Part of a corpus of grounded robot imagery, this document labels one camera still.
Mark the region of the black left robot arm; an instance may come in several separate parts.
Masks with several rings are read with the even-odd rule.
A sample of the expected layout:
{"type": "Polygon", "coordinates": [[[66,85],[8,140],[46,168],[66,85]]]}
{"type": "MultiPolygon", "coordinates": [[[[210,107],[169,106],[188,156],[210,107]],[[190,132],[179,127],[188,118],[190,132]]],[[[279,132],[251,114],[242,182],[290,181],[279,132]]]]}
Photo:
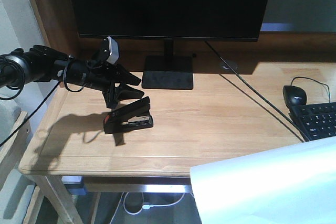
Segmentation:
{"type": "Polygon", "coordinates": [[[21,93],[30,82],[61,81],[102,92],[106,106],[114,109],[119,101],[140,99],[144,92],[135,89],[141,79],[120,64],[93,57],[79,60],[52,48],[34,45],[28,52],[17,48],[1,55],[1,87],[21,93]]]}

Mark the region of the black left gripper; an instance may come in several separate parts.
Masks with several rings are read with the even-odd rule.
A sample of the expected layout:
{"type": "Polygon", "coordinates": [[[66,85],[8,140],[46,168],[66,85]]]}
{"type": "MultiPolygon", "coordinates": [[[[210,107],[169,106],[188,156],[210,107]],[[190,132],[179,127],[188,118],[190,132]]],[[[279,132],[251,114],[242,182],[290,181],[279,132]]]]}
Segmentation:
{"type": "Polygon", "coordinates": [[[121,64],[103,63],[90,68],[88,63],[80,60],[56,60],[54,62],[54,79],[62,81],[67,91],[80,92],[84,88],[100,90],[106,107],[116,108],[119,101],[141,99],[144,92],[129,85],[138,86],[141,79],[128,72],[121,64]],[[78,90],[69,88],[70,84],[79,86],[78,90]]]}

